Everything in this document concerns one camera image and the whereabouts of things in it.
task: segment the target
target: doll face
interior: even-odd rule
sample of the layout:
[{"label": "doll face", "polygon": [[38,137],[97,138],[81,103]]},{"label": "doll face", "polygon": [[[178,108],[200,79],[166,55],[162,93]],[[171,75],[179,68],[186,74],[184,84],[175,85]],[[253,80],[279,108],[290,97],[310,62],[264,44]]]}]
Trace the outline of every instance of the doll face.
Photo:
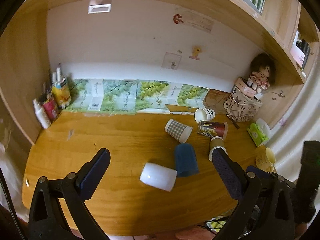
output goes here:
[{"label": "doll face", "polygon": [[260,71],[262,74],[266,75],[267,77],[270,76],[270,67],[269,67],[269,66],[267,66],[266,68],[260,67],[260,68],[259,68],[259,71]]}]

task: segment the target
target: doll hair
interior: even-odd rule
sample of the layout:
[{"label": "doll hair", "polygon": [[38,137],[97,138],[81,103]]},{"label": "doll hair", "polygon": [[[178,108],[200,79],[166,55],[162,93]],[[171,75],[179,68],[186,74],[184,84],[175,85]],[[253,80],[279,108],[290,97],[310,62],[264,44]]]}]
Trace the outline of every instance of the doll hair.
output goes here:
[{"label": "doll hair", "polygon": [[276,78],[275,63],[266,53],[259,54],[257,57],[253,59],[253,61],[250,64],[251,72],[259,72],[260,67],[270,68],[270,76],[268,77],[268,81],[270,84],[274,84]]}]

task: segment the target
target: screw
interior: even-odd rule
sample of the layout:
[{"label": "screw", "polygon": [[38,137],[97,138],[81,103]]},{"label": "screw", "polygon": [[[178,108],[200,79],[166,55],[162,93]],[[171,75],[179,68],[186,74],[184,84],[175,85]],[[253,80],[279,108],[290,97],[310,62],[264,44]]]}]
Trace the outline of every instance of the screw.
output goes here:
[{"label": "screw", "polygon": [[282,177],[281,175],[279,175],[277,178],[278,178],[278,180],[281,181],[281,182],[284,181],[284,177]]},{"label": "screw", "polygon": [[46,177],[42,176],[42,177],[39,178],[39,182],[43,183],[43,182],[45,182],[45,179],[46,179]]},{"label": "screw", "polygon": [[254,174],[254,172],[252,172],[252,171],[249,171],[249,172],[247,173],[247,175],[248,175],[248,177],[251,178],[251,179],[253,179],[253,178],[256,176],[256,174]]},{"label": "screw", "polygon": [[68,175],[67,175],[67,178],[68,179],[74,179],[76,177],[76,174],[74,172],[70,172]]}]

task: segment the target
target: paper with grape picture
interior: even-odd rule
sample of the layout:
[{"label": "paper with grape picture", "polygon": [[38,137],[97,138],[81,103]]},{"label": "paper with grape picture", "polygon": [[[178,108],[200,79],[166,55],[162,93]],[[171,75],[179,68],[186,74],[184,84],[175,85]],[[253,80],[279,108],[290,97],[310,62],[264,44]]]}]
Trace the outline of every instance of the paper with grape picture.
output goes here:
[{"label": "paper with grape picture", "polygon": [[171,83],[167,102],[170,105],[205,108],[203,100],[208,91],[208,88]]},{"label": "paper with grape picture", "polygon": [[136,111],[140,113],[169,114],[167,95],[170,82],[138,80]]},{"label": "paper with grape picture", "polygon": [[137,81],[76,79],[71,83],[72,112],[135,114]]}]

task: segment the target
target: fabric basket with letters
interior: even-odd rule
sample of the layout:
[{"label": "fabric basket with letters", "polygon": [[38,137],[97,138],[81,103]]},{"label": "fabric basket with letters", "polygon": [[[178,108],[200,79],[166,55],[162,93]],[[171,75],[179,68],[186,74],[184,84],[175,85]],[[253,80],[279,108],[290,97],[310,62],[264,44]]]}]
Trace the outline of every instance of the fabric basket with letters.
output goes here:
[{"label": "fabric basket with letters", "polygon": [[248,122],[255,116],[262,102],[256,98],[244,95],[237,86],[234,86],[223,107],[235,122]]}]

